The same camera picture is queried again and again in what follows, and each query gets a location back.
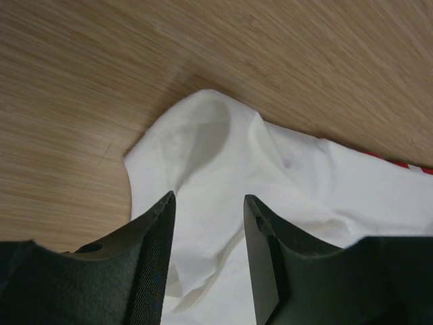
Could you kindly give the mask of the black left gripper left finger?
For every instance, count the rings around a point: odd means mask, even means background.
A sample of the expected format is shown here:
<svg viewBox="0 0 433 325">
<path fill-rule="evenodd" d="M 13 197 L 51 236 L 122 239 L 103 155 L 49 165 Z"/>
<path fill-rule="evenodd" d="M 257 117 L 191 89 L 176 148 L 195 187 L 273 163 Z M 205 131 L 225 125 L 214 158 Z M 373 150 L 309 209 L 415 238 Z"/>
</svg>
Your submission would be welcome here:
<svg viewBox="0 0 433 325">
<path fill-rule="evenodd" d="M 159 324 L 176 199 L 75 252 L 1 243 L 2 324 Z"/>
</svg>

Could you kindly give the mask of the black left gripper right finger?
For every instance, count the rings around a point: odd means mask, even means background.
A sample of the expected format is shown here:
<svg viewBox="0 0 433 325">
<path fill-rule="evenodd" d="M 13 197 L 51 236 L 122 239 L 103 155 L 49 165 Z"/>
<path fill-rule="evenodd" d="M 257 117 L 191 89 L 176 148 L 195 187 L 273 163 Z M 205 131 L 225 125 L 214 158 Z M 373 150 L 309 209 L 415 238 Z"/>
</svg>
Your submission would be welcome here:
<svg viewBox="0 0 433 325">
<path fill-rule="evenodd" d="M 258 324 L 431 324 L 432 239 L 368 236 L 340 248 L 244 199 Z"/>
</svg>

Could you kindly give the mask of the white printed t-shirt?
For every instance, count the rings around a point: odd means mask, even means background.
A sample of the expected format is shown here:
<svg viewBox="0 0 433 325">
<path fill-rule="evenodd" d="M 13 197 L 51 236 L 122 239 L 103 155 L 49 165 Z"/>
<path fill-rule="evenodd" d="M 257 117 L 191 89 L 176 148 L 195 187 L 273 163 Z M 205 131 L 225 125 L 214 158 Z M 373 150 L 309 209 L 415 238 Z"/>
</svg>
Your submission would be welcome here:
<svg viewBox="0 0 433 325">
<path fill-rule="evenodd" d="M 131 215 L 175 193 L 161 322 L 254 324 L 244 198 L 336 246 L 432 233 L 432 176 L 265 122 L 213 90 L 165 112 L 127 154 Z"/>
</svg>

